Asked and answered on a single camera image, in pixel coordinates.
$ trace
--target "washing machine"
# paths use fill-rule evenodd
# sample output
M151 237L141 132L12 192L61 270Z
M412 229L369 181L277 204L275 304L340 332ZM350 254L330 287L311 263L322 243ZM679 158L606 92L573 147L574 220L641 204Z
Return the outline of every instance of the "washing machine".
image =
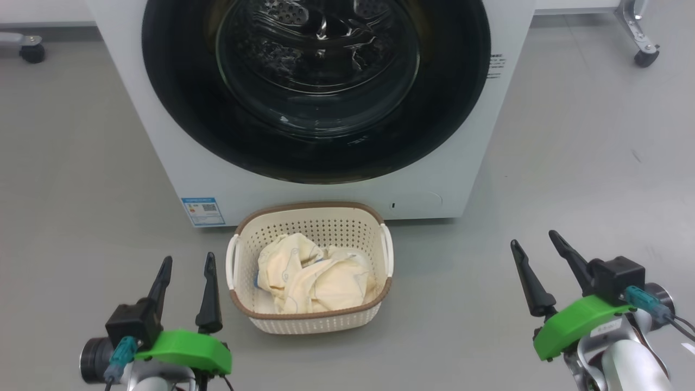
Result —
M88 0L196 227L325 200L461 216L534 3Z

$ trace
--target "laundry basket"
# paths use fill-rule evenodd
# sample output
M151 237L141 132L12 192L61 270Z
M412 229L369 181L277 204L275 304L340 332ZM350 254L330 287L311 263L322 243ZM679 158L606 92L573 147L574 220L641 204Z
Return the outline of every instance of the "laundry basket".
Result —
M301 232L321 247L361 252L377 281L376 298L359 307L312 314L276 314L270 293L255 286L261 251L278 235ZM354 202L312 202L265 209L247 217L227 247L227 285L236 307L271 334L315 334L371 321L391 288L393 243L384 220Z

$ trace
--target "gray floor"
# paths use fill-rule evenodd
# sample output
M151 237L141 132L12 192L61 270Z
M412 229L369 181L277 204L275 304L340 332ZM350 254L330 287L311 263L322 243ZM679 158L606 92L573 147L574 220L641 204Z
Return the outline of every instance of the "gray floor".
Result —
M393 290L364 328L265 335L223 297L235 388L574 390L561 362L534 357L541 322L508 250L519 239L569 304L580 290L549 229L588 258L642 263L695 319L693 14L692 1L654 1L644 26L662 55L647 70L611 17L536 19L464 217L391 224ZM0 51L0 378L99 390L79 378L83 343L169 254L163 323L192 329L205 252L223 254L231 230L190 226L101 42L46 48L40 65ZM685 339L669 328L651 341L690 389Z

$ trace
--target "door glass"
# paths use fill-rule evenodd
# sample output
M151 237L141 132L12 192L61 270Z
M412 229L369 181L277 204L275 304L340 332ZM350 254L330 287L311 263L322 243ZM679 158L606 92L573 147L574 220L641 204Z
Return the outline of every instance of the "door glass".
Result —
M413 24L389 0L237 0L215 52L248 111L310 138L356 134L387 116L420 63Z

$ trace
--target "clothing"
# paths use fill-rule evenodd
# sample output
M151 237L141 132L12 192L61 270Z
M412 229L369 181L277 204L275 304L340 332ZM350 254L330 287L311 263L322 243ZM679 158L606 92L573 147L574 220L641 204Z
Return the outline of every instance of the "clothing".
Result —
M320 248L303 234L280 235L259 255L259 288L279 314L352 308L375 298L376 279L350 248Z

